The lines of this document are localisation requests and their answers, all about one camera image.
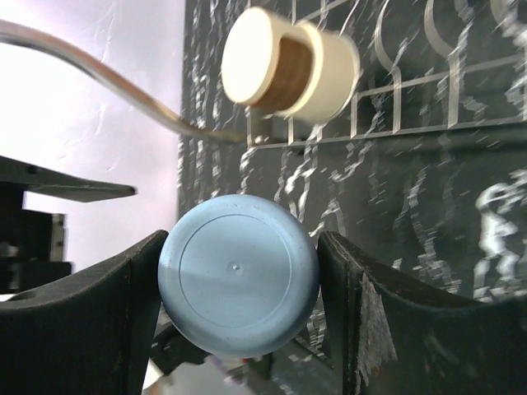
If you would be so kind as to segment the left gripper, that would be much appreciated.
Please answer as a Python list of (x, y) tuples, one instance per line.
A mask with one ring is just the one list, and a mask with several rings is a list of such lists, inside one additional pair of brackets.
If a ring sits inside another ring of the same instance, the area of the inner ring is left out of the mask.
[(12, 295), (64, 278), (65, 215), (24, 208), (25, 195), (38, 193), (74, 202), (133, 196), (136, 189), (1, 158), (1, 293)]

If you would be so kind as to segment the cream and brown cup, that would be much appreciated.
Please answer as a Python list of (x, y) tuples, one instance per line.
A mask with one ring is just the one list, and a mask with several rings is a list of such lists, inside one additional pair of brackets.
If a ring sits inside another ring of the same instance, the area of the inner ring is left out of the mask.
[(323, 124), (356, 89), (357, 46), (309, 21), (292, 24), (262, 7), (240, 14), (226, 38), (221, 78), (232, 102), (282, 118)]

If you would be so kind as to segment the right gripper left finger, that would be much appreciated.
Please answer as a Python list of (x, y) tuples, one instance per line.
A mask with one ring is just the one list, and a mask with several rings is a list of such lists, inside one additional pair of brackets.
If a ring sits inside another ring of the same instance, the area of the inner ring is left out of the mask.
[(158, 230), (1, 303), (3, 394), (139, 394), (160, 311)]

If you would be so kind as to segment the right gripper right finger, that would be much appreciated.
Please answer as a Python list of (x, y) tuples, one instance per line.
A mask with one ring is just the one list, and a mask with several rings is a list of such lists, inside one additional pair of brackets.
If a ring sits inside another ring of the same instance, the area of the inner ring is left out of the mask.
[(526, 299), (453, 295), (319, 237), (321, 291), (341, 394), (523, 394)]

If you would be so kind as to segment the blue plastic cup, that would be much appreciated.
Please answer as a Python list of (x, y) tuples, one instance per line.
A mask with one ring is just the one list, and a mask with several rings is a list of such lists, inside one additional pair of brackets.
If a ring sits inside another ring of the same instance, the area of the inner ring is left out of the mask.
[(319, 293), (319, 260), (304, 226), (275, 202), (215, 197), (184, 214), (158, 264), (171, 322), (198, 348), (251, 358), (305, 326)]

